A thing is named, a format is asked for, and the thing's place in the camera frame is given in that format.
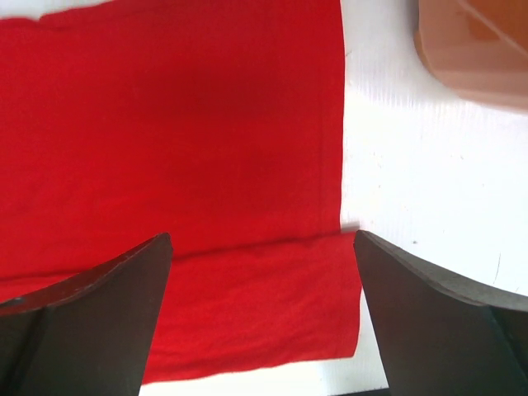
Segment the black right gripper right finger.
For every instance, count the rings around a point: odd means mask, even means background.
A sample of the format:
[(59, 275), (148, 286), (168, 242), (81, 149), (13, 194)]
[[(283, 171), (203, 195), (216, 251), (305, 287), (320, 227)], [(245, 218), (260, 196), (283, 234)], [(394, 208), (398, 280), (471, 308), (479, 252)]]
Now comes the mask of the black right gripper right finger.
[(527, 298), (360, 231), (356, 260), (390, 395), (525, 395)]

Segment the orange plastic basket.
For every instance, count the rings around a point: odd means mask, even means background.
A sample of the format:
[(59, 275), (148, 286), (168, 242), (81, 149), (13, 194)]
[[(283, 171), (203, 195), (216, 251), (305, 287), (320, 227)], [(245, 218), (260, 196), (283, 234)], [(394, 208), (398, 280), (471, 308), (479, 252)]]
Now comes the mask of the orange plastic basket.
[(414, 42), (459, 97), (527, 111), (526, 1), (420, 1)]

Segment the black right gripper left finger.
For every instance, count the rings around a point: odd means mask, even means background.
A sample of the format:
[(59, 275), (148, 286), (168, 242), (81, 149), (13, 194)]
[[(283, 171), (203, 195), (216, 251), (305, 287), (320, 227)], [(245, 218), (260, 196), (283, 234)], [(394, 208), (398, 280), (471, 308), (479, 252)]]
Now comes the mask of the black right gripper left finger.
[(1, 304), (3, 395), (136, 395), (172, 262), (169, 234)]

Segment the red t shirt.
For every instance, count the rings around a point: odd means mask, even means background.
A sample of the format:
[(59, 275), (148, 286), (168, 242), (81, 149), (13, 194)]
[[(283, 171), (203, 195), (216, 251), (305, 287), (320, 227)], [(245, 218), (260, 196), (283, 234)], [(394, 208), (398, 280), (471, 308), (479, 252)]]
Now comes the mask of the red t shirt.
[(110, 1), (1, 22), (1, 296), (159, 233), (146, 382), (350, 357), (337, 1)]

